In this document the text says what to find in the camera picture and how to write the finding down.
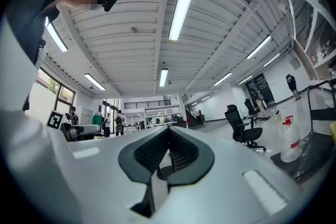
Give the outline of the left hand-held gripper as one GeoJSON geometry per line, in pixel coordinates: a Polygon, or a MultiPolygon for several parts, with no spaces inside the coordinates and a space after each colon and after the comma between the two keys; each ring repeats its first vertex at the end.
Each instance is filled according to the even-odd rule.
{"type": "Polygon", "coordinates": [[[77,141],[79,138],[94,138],[100,134],[100,126],[93,125],[72,125],[72,122],[63,113],[51,110],[46,125],[50,128],[61,131],[66,141],[77,141]]]}

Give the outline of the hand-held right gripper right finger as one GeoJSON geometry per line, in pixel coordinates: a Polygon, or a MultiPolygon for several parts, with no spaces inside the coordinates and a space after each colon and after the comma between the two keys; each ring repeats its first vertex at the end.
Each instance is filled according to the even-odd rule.
{"type": "Polygon", "coordinates": [[[299,186],[251,149],[216,135],[186,130],[207,144],[214,164],[197,183],[172,187],[158,219],[267,219],[299,196],[299,186]]]}

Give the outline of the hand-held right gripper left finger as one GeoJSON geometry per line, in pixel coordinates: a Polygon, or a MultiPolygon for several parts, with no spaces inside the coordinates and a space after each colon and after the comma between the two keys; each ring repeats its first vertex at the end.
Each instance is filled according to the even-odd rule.
{"type": "Polygon", "coordinates": [[[150,216],[169,194],[161,179],[169,164],[167,131],[168,127],[154,127],[69,146],[91,182],[112,199],[113,209],[150,216]]]}

